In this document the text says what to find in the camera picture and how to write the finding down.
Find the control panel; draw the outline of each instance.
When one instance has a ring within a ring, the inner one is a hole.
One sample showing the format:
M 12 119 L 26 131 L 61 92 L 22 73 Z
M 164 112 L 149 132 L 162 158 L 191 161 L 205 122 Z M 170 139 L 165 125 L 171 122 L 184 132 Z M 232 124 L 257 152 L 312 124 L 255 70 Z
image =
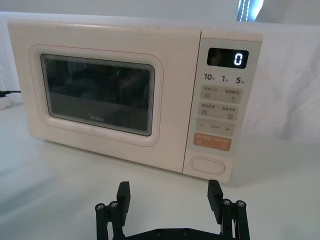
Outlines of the control panel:
M 231 169 L 262 45 L 258 34 L 239 36 L 202 33 L 183 173 Z M 208 168 L 208 161 L 219 169 Z

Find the oval button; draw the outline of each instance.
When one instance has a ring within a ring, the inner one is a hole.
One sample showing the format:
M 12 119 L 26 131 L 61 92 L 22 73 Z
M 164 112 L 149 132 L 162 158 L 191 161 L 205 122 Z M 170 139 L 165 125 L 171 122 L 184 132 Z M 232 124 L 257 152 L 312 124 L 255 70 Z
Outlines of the oval button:
M 225 171 L 225 166 L 222 162 L 201 157 L 192 159 L 191 166 L 198 171 L 208 174 L 220 175 Z

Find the white table surface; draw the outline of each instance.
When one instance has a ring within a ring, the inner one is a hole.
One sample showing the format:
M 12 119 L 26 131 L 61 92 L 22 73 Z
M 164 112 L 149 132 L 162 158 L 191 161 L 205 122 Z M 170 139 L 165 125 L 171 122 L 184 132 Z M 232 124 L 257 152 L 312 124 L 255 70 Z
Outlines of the white table surface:
M 23 105 L 0 110 L 0 239 L 94 240 L 97 203 L 130 181 L 127 236 L 218 233 L 206 180 L 31 137 Z M 320 147 L 242 136 L 224 196 L 244 200 L 252 240 L 320 238 Z

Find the midea logo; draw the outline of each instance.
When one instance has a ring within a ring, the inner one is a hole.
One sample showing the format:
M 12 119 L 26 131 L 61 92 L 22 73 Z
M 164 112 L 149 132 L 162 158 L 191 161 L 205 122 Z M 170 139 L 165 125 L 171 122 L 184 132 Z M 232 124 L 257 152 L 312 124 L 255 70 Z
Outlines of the midea logo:
M 103 122 L 104 119 L 103 117 L 98 117 L 98 116 L 95 116 L 95 115 L 92 115 L 92 113 L 88 113 L 87 116 L 89 117 L 89 120 L 95 120 L 95 121 L 100 121 L 100 122 Z

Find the cream microwave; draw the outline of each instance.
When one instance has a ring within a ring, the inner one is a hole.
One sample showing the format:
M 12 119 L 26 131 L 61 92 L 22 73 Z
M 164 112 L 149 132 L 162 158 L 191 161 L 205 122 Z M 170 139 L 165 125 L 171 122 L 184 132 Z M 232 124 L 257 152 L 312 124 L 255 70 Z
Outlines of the cream microwave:
M 42 21 L 8 30 L 33 136 L 228 182 L 259 34 Z

